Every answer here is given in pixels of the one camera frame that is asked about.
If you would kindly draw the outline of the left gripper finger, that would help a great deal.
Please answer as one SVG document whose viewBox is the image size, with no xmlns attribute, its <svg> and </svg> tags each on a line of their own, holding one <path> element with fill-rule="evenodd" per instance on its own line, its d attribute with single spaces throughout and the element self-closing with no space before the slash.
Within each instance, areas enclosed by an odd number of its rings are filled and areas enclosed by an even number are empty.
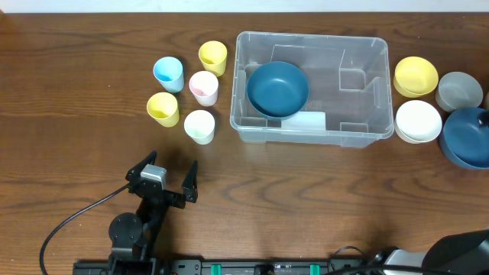
<svg viewBox="0 0 489 275">
<path fill-rule="evenodd" d="M 155 150 L 151 151 L 141 162 L 137 163 L 132 167 L 126 174 L 125 179 L 128 182 L 138 180 L 141 177 L 143 169 L 148 165 L 153 165 L 157 158 L 157 152 Z"/>
<path fill-rule="evenodd" d="M 196 200 L 198 198 L 197 173 L 198 161 L 195 160 L 182 184 L 183 195 L 187 202 L 196 203 Z"/>
</svg>

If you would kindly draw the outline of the dark blue bowl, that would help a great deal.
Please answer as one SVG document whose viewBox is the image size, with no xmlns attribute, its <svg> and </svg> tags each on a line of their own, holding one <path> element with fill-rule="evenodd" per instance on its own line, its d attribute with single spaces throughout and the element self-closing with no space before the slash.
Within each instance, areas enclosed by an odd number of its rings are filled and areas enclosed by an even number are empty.
<svg viewBox="0 0 489 275">
<path fill-rule="evenodd" d="M 467 170 L 488 169 L 488 110 L 462 108 L 448 116 L 439 139 L 443 154 Z"/>
<path fill-rule="evenodd" d="M 309 100 L 310 84 L 297 66 L 273 61 L 249 77 L 246 93 L 252 107 L 267 119 L 284 120 L 299 112 Z"/>
</svg>

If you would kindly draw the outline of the white bowl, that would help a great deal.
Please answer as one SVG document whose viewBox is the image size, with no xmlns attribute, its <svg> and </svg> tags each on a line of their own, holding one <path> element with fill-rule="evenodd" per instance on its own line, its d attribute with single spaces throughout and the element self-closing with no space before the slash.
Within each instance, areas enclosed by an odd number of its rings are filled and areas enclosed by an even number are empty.
<svg viewBox="0 0 489 275">
<path fill-rule="evenodd" d="M 407 143 L 427 143 L 440 135 L 442 119 L 439 112 L 428 102 L 410 100 L 398 108 L 394 130 Z"/>
</svg>

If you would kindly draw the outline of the yellow bowl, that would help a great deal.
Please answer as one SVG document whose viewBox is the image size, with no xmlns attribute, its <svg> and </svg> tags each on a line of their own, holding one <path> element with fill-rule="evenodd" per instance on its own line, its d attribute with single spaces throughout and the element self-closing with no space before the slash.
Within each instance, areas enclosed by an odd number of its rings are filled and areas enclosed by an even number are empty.
<svg viewBox="0 0 489 275">
<path fill-rule="evenodd" d="M 439 83 L 439 74 L 428 60 L 406 57 L 395 67 L 394 88 L 407 98 L 419 98 L 431 93 Z"/>
</svg>

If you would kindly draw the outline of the grey bowl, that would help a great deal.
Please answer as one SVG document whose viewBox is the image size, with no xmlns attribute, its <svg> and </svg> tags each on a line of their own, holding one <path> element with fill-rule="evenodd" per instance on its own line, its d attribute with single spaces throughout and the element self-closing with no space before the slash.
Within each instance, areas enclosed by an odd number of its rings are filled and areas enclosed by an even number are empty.
<svg viewBox="0 0 489 275">
<path fill-rule="evenodd" d="M 440 80 L 436 102 L 446 112 L 460 108 L 478 107 L 483 100 L 483 89 L 472 76 L 463 72 L 450 72 Z"/>
</svg>

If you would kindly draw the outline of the beige bowl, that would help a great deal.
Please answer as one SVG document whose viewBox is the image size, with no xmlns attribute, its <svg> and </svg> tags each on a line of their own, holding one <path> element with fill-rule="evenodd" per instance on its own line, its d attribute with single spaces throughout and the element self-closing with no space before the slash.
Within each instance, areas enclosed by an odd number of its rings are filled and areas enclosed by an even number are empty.
<svg viewBox="0 0 489 275">
<path fill-rule="evenodd" d="M 489 109 L 489 92 L 487 93 L 485 100 L 484 100 L 484 108 Z"/>
</svg>

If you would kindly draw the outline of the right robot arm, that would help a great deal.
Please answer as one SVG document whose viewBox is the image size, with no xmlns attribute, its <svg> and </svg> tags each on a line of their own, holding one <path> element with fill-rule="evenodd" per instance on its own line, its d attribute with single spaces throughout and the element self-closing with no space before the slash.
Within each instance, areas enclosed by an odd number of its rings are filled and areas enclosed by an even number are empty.
<svg viewBox="0 0 489 275">
<path fill-rule="evenodd" d="M 426 253 L 391 247 L 379 252 L 371 263 L 421 267 L 456 274 L 488 274 L 488 230 L 446 236 Z"/>
</svg>

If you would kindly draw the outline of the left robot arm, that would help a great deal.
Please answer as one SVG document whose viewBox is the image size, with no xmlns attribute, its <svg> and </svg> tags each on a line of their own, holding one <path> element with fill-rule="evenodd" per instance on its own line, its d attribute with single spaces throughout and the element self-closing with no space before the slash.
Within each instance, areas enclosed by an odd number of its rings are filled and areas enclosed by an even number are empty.
<svg viewBox="0 0 489 275">
<path fill-rule="evenodd" d="M 153 255 L 154 246 L 168 209 L 184 209 L 187 202 L 196 202 L 198 162 L 191 165 L 178 193 L 166 189 L 167 170 L 154 164 L 156 157 L 157 152 L 151 151 L 126 174 L 128 191 L 140 197 L 141 204 L 135 213 L 116 216 L 109 226 L 109 275 L 170 273 L 168 262 Z"/>
</svg>

